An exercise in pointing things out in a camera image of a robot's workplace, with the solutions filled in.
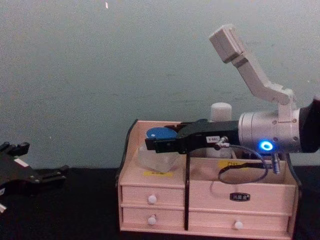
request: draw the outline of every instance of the gray wall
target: gray wall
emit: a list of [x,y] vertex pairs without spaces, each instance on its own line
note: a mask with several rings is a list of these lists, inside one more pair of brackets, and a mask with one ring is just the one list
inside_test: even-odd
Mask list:
[[[194,121],[215,102],[276,109],[221,62],[209,35],[233,23],[297,105],[320,92],[320,2],[5,0],[0,141],[31,143],[35,168],[117,167],[134,119]],[[297,165],[319,154],[294,155]]]

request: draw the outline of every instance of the white drawer knob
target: white drawer knob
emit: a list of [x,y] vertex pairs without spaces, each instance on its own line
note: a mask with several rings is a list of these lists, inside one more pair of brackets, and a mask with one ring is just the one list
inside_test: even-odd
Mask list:
[[244,224],[242,222],[240,222],[240,221],[235,221],[234,227],[235,227],[235,229],[243,229],[244,228]]
[[157,222],[156,215],[151,215],[151,217],[148,218],[148,224],[155,225],[156,222]]
[[155,195],[150,195],[148,197],[148,203],[149,204],[155,204],[157,202],[157,197]]

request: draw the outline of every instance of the black clamp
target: black clamp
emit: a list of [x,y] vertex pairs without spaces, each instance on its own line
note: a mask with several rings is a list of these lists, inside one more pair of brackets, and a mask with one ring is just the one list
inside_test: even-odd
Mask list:
[[[65,182],[69,170],[67,165],[50,173],[39,174],[17,158],[27,154],[29,146],[28,142],[17,146],[9,142],[0,145],[0,197],[12,194],[35,195],[48,189],[60,188]],[[0,212],[5,210],[3,207],[0,206]]]
[[175,130],[177,132],[176,138],[146,138],[145,145],[148,150],[155,150],[156,153],[178,152],[186,154],[201,148],[219,149],[216,143],[222,137],[226,137],[230,144],[240,144],[238,121],[209,122],[207,119],[200,119],[165,127]]

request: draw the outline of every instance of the blue lid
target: blue lid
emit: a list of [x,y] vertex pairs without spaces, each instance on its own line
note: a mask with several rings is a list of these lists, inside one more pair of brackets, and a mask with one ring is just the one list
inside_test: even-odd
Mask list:
[[177,136],[176,131],[167,128],[167,127],[153,127],[150,128],[147,132],[146,132],[146,136],[149,139],[175,139]]

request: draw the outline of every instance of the small label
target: small label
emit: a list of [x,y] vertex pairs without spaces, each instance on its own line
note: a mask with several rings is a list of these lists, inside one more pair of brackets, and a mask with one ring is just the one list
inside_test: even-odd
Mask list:
[[24,161],[22,161],[20,158],[17,158],[14,160],[17,164],[20,164],[22,167],[26,168],[29,165],[27,163],[25,163]]
[[243,192],[233,192],[230,193],[230,200],[236,202],[246,202],[250,201],[250,194]]
[[143,176],[158,176],[158,177],[172,177],[173,172],[158,172],[158,171],[145,171]]
[[215,144],[220,140],[219,136],[206,136],[206,142],[208,144]]
[[[228,166],[236,166],[236,165],[241,165],[241,164],[244,164],[245,161],[237,161],[237,160],[231,160],[231,159],[221,159],[219,160],[218,162],[218,167],[219,169],[224,169]],[[244,167],[244,168],[240,168],[238,170],[247,170],[248,168],[247,167]]]

